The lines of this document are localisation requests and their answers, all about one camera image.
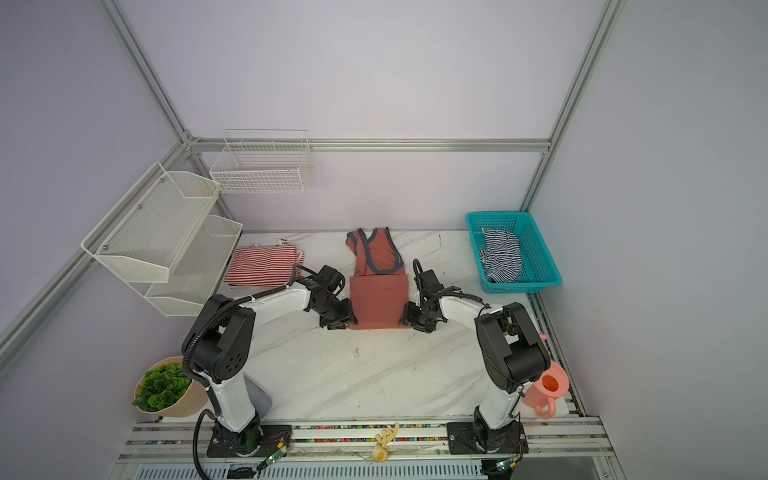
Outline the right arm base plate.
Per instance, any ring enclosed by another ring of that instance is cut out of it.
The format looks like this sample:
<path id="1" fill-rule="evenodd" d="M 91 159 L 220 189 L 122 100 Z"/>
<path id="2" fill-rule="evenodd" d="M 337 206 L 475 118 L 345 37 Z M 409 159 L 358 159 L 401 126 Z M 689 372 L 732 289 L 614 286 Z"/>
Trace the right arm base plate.
<path id="1" fill-rule="evenodd" d="M 527 434 L 521 422 L 513 420 L 499 429 L 491 429 L 481 421 L 451 422 L 446 426 L 449 452 L 460 454 L 511 454 L 529 452 Z"/>

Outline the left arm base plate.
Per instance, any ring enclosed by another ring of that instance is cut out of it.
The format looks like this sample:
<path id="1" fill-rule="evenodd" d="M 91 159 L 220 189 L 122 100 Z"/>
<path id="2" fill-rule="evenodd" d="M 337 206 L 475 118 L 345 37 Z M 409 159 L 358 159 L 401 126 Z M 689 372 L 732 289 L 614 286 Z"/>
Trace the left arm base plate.
<path id="1" fill-rule="evenodd" d="M 261 424 L 235 433 L 215 423 L 206 456 L 208 458 L 266 458 L 278 450 L 279 444 L 287 446 L 292 433 L 293 428 L 290 425 Z"/>

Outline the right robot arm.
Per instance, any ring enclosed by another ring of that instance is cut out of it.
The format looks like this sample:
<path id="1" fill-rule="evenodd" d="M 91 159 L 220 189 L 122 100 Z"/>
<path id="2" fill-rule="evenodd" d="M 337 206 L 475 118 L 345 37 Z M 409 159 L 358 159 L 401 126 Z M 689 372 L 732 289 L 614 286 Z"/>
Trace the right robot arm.
<path id="1" fill-rule="evenodd" d="M 475 333 L 485 371 L 493 387 L 475 408 L 471 422 L 447 426 L 449 448 L 524 454 L 527 436 L 519 410 L 533 384 L 551 366 L 551 357 L 527 309 L 518 302 L 493 306 L 460 288 L 444 286 L 433 270 L 412 263 L 418 292 L 400 324 L 432 333 L 440 322 L 459 323 Z"/>

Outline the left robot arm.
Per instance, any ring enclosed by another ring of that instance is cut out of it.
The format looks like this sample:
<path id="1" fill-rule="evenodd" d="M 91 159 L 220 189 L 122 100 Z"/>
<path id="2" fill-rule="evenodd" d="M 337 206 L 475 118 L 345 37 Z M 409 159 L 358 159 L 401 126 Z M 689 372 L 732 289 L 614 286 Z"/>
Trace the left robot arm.
<path id="1" fill-rule="evenodd" d="M 200 383 L 225 431 L 242 434 L 256 427 L 257 412 L 242 370 L 256 327 L 294 312 L 314 312 L 326 329 L 351 323 L 350 301 L 340 294 L 346 278 L 325 265 L 314 272 L 295 266 L 285 285 L 240 298 L 215 294 L 206 301 L 182 343 L 182 370 Z"/>

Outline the red tank top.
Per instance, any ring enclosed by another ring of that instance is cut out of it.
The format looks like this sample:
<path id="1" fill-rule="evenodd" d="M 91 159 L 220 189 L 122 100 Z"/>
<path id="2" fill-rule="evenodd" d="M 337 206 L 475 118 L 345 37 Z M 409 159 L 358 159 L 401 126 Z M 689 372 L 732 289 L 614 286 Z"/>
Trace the red tank top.
<path id="1" fill-rule="evenodd" d="M 353 330 L 402 329 L 409 301 L 404 260 L 387 227 L 367 235 L 363 229 L 347 234 L 346 245 L 356 259 L 349 281 L 350 317 Z"/>

